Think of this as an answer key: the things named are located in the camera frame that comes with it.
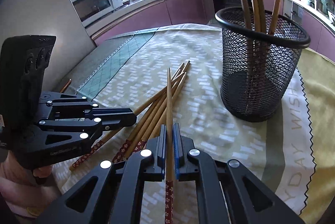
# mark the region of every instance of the kitchen counter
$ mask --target kitchen counter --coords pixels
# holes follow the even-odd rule
[[[122,19],[127,14],[131,14],[132,12],[148,8],[154,4],[159,2],[163,2],[163,0],[138,0],[136,2],[131,3],[130,5],[126,5],[120,7],[119,9],[115,10],[114,12],[110,12],[109,14],[105,15],[104,17],[100,18],[96,22],[93,22],[88,27],[86,27],[86,31],[89,36],[93,39],[99,36],[99,33],[102,29],[106,26],[110,25],[113,22],[116,22]],[[305,10],[307,10],[310,14],[312,14],[317,20],[319,20],[323,25],[325,25],[330,31],[334,33],[335,36],[335,26],[331,24],[331,21],[328,17],[326,17],[323,13],[315,10],[314,8],[308,6],[307,4],[299,1],[299,0],[290,0]]]
[[[90,24],[88,27],[86,27],[86,31],[89,36],[92,36],[100,29],[104,28],[106,25],[116,21],[117,19],[123,17],[124,15],[157,1],[159,0],[137,0],[129,5],[120,7],[117,10],[106,14],[104,17]]]

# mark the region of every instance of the yellow cloth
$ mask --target yellow cloth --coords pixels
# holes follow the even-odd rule
[[[308,185],[307,206],[300,216],[307,224],[315,224],[335,196],[335,63],[305,49],[298,69],[309,102],[316,163]]]

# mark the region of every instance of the zigzag edge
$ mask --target zigzag edge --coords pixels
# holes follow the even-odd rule
[[[312,127],[311,127],[311,124],[312,124],[312,121],[310,120],[310,117],[311,117],[311,115],[309,114],[309,107],[308,107],[308,105],[309,105],[309,103],[308,103],[308,101],[307,101],[307,97],[306,97],[306,93],[305,93],[305,87],[304,87],[304,81],[303,81],[303,77],[301,76],[301,73],[300,73],[300,71],[299,71],[299,69],[297,68],[297,71],[298,71],[298,73],[299,73],[299,76],[300,76],[300,81],[301,81],[301,87],[303,88],[303,93],[304,93],[304,97],[305,97],[305,100],[306,100],[306,103],[307,103],[307,105],[306,105],[306,107],[307,107],[307,114],[308,114],[308,120],[309,120],[309,128],[311,129],[310,131],[309,131],[309,134],[311,135],[311,138],[310,138],[310,142],[312,143],[311,144],[311,146],[309,147],[310,149],[311,149],[311,156],[312,156],[312,158],[313,158],[313,160],[312,160],[312,162],[314,163],[314,172],[313,172],[313,174],[312,175],[310,175],[309,176],[309,183],[307,183],[307,185],[306,185],[306,187],[307,187],[307,190],[306,190],[306,192],[304,193],[304,195],[305,195],[305,197],[306,197],[306,199],[304,200],[304,204],[305,204],[305,206],[300,210],[300,213],[299,214],[301,214],[302,213],[302,211],[303,211],[303,209],[305,209],[306,208],[306,206],[307,206],[307,199],[308,199],[308,196],[307,196],[307,192],[308,192],[308,190],[309,190],[309,188],[308,188],[308,185],[311,183],[311,181],[312,181],[312,176],[315,174],[315,172],[316,172],[316,162],[314,161],[315,160],[315,157],[313,156],[313,153],[314,153],[314,151],[313,151],[313,149],[312,149],[312,146],[313,146],[313,141],[312,141],[312,139],[313,139],[313,135],[312,135]]]

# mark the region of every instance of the microwave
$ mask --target microwave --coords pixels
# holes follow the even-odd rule
[[[122,0],[75,0],[72,3],[84,27],[123,5]]]

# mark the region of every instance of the kitchen appliance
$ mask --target kitchen appliance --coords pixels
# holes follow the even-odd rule
[[[323,4],[323,13],[328,14],[327,10],[330,10],[330,12],[334,12],[334,3],[333,0],[321,0]]]
[[[75,0],[73,6],[83,24],[87,27],[92,22],[123,5],[122,0]]]

